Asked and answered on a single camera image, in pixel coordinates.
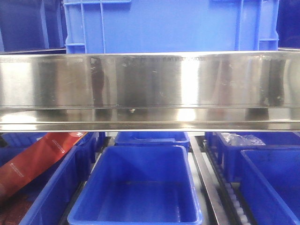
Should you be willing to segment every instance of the blue plastic bin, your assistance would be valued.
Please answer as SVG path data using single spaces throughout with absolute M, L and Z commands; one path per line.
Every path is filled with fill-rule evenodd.
M 97 133 L 80 140 L 70 152 L 19 192 L 33 202 L 20 225 L 58 224 L 73 193 L 91 172 L 91 154 L 97 145 Z M 0 148 L 0 166 L 25 148 Z
M 258 225 L 300 224 L 300 148 L 244 150 L 240 190 Z
M 212 153 L 216 163 L 218 163 L 218 152 L 217 152 L 217 133 L 216 132 L 205 132 L 205 140 L 207 141 L 208 150 Z
M 180 145 L 189 149 L 187 132 L 178 131 L 133 131 L 119 132 L 114 140 L 116 145 L 154 146 Z
M 233 132 L 238 135 L 254 135 L 266 145 L 232 146 L 228 145 L 221 133 L 217 133 L 218 161 L 228 182 L 239 182 L 241 179 L 241 150 L 265 149 L 270 147 L 300 146 L 300 136 L 293 132 Z
M 300 1 L 282 0 L 279 4 L 277 31 L 279 46 L 300 48 Z
M 202 222 L 185 149 L 111 146 L 74 204 L 71 225 Z
M 68 53 L 276 50 L 279 0 L 64 0 Z
M 4 133 L 1 137 L 6 141 L 9 147 L 26 148 L 38 141 L 46 133 Z
M 60 0 L 1 0 L 0 52 L 63 48 L 62 12 Z
M 97 152 L 101 151 L 101 148 L 105 142 L 105 138 L 106 138 L 105 132 L 99 132 L 99 141 L 97 142 Z

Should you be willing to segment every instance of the metal rail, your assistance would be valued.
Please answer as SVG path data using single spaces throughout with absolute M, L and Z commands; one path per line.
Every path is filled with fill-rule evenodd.
M 0 132 L 300 130 L 300 52 L 0 55 Z
M 197 140 L 194 136 L 190 137 L 190 142 L 193 149 L 193 157 L 197 166 L 199 178 L 202 181 L 203 186 L 205 187 L 205 191 L 208 196 L 216 223 L 218 225 L 231 225 L 232 223 L 230 222 L 227 213 L 225 212 L 220 196 L 216 190 L 210 172 L 203 159 Z

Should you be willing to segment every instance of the empty blue bin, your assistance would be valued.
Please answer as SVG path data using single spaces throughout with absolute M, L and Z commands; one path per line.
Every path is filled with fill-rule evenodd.
M 229 145 L 221 133 L 217 133 L 218 162 L 228 182 L 240 182 L 242 169 L 241 150 L 265 149 L 270 147 L 300 146 L 300 136 L 293 132 L 233 132 L 237 135 L 254 135 L 266 145 L 233 146 Z
M 277 50 L 279 0 L 64 0 L 68 53 Z
M 119 132 L 114 140 L 116 145 L 154 146 L 180 145 L 189 149 L 187 132 L 178 131 L 134 131 Z
M 4 133 L 2 138 L 6 141 L 9 147 L 12 148 L 27 148 L 33 143 L 42 138 L 46 133 Z
M 88 179 L 97 136 L 95 132 L 80 140 L 63 159 L 19 191 L 33 202 L 20 225 L 58 224 L 78 185 Z M 24 149 L 0 148 L 0 166 Z
M 300 148 L 243 150 L 240 190 L 258 225 L 300 224 Z
M 0 52 L 63 48 L 65 39 L 60 0 L 1 0 Z
M 74 204 L 71 225 L 202 222 L 185 149 L 111 146 Z

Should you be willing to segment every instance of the stainless steel edge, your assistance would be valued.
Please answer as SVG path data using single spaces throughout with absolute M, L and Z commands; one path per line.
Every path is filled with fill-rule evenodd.
M 300 52 L 0 55 L 0 131 L 300 130 Z
M 193 149 L 193 157 L 198 170 L 199 178 L 208 196 L 214 219 L 218 225 L 230 225 L 231 221 L 229 220 L 222 205 L 220 196 L 218 195 L 217 189 L 213 183 L 210 172 L 206 166 L 199 145 L 194 136 L 190 137 L 190 143 Z

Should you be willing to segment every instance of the red package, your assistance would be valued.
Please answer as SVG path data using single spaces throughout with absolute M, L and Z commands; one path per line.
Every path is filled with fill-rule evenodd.
M 47 133 L 0 167 L 0 204 L 59 161 L 86 134 Z

